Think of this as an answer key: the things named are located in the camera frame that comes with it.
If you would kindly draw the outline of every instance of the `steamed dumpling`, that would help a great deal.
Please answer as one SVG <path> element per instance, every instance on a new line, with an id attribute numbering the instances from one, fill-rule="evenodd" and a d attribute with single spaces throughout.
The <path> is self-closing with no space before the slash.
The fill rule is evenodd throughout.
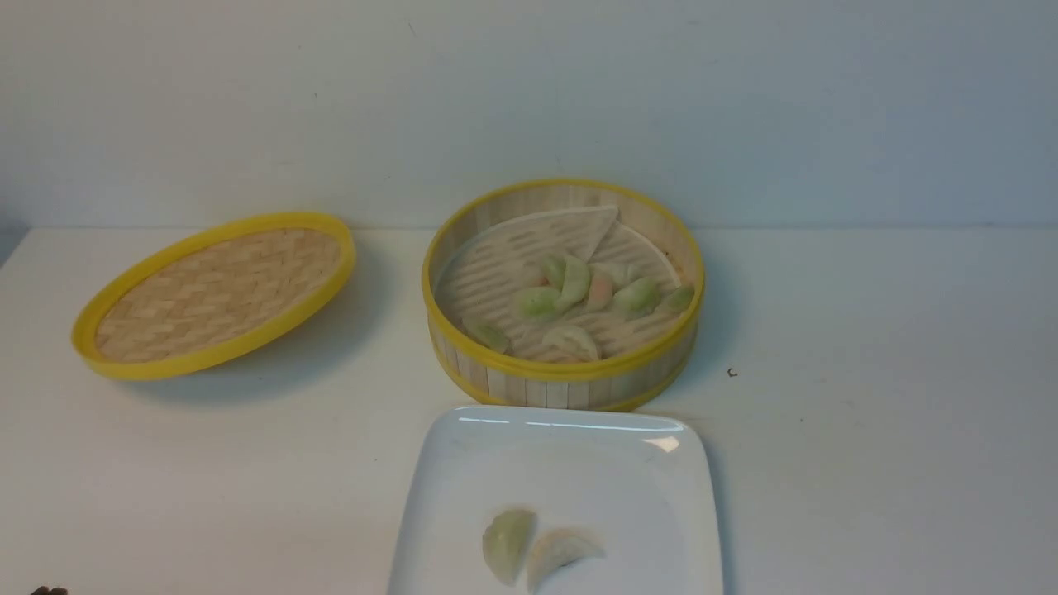
<path id="1" fill-rule="evenodd" d="M 481 536 L 485 563 L 499 582 L 514 584 L 535 526 L 535 512 L 514 509 L 500 512 L 485 529 Z"/>
<path id="2" fill-rule="evenodd" d="M 548 533 L 533 545 L 526 563 L 530 595 L 534 595 L 540 583 L 554 571 L 583 558 L 602 558 L 604 555 L 602 547 L 572 529 Z"/>

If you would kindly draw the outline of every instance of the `dumpling wrapper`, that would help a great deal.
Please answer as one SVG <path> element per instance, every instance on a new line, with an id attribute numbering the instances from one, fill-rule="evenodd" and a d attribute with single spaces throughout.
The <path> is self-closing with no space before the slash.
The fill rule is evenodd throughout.
<path id="1" fill-rule="evenodd" d="M 602 547 L 572 529 L 554 529 L 536 540 L 526 562 L 527 587 L 535 595 L 540 583 L 554 571 L 584 558 L 602 558 Z"/>
<path id="2" fill-rule="evenodd" d="M 581 361 L 599 361 L 602 358 L 602 351 L 595 339 L 588 335 L 587 330 L 573 324 L 557 326 L 548 330 L 541 339 L 541 343 Z"/>
<path id="3" fill-rule="evenodd" d="M 535 512 L 514 509 L 497 515 L 485 529 L 481 535 L 485 563 L 499 582 L 510 587 L 518 578 L 535 527 Z"/>

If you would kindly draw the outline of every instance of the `white wall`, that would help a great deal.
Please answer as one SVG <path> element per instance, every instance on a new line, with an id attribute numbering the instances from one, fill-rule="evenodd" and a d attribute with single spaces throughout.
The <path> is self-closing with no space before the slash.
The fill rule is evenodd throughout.
<path id="1" fill-rule="evenodd" d="M 8 223 L 434 226 L 557 175 L 696 224 L 1058 223 L 1058 1 L 0 2 Z"/>

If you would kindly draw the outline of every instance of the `dumpling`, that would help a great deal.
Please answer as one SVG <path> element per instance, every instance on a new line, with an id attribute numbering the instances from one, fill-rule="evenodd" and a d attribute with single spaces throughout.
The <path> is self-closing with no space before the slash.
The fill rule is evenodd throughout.
<path id="1" fill-rule="evenodd" d="M 529 561 L 526 563 L 530 595 L 534 595 L 540 583 L 554 571 L 583 558 L 603 556 L 605 554 L 602 547 L 572 529 L 562 528 L 548 533 L 533 545 L 532 552 L 529 553 Z"/>
<path id="2" fill-rule="evenodd" d="M 591 283 L 591 271 L 577 256 L 566 254 L 565 275 L 562 280 L 562 296 L 554 303 L 555 309 L 564 312 L 584 299 Z"/>
<path id="3" fill-rule="evenodd" d="M 500 512 L 485 529 L 481 536 L 485 563 L 499 582 L 510 587 L 518 578 L 535 526 L 535 512 L 514 509 Z"/>
<path id="4" fill-rule="evenodd" d="M 599 361 L 602 351 L 587 330 L 567 324 L 557 326 L 544 333 L 541 343 L 573 356 L 581 361 Z"/>

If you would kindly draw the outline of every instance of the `perforated parchment paper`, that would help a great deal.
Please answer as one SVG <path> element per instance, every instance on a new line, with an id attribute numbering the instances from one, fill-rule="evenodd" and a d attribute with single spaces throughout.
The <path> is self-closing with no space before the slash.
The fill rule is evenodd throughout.
<path id="1" fill-rule="evenodd" d="M 513 295 L 522 288 L 522 267 L 553 251 L 566 251 L 588 263 L 635 264 L 642 276 L 658 282 L 662 293 L 679 287 L 680 280 L 664 254 L 618 222 L 618 216 L 616 208 L 553 211 L 486 230 L 468 242 L 439 275 L 435 296 L 441 311 L 459 327 L 464 317 L 496 325 L 511 339 L 510 355 L 522 359 L 576 361 L 541 343 L 544 333 L 557 324 L 574 324 L 587 330 L 604 358 L 635 350 L 663 335 L 675 317 L 656 311 L 626 321 L 612 310 L 587 313 L 578 306 L 560 321 L 534 325 L 518 320 L 512 311 Z"/>

